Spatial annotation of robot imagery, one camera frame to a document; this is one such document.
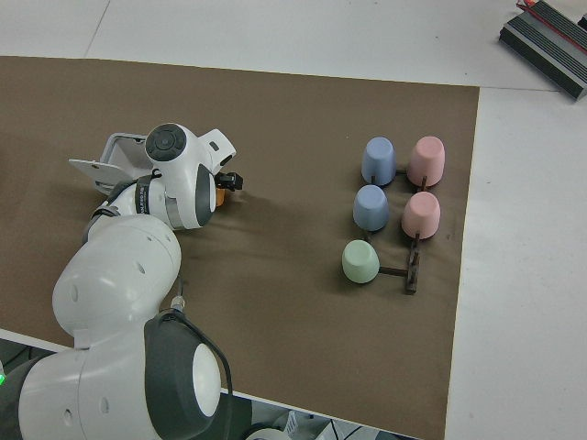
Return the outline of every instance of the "brown mat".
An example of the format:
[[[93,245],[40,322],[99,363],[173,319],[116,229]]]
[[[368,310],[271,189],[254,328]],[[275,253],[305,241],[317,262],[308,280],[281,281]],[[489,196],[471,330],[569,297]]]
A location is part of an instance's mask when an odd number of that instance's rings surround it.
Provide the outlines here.
[[[55,281],[81,244],[98,192],[68,158],[98,159],[114,132],[178,122],[218,127],[245,178],[204,229],[178,234],[187,312],[226,351],[238,391],[395,432],[443,437],[460,251],[479,90],[104,60],[0,58],[0,327],[69,345],[52,314]],[[405,165],[422,136],[443,139],[433,193],[438,233],[418,292],[380,275],[347,281],[342,249],[367,141]],[[386,188],[374,239],[403,266],[399,219],[411,187]]]

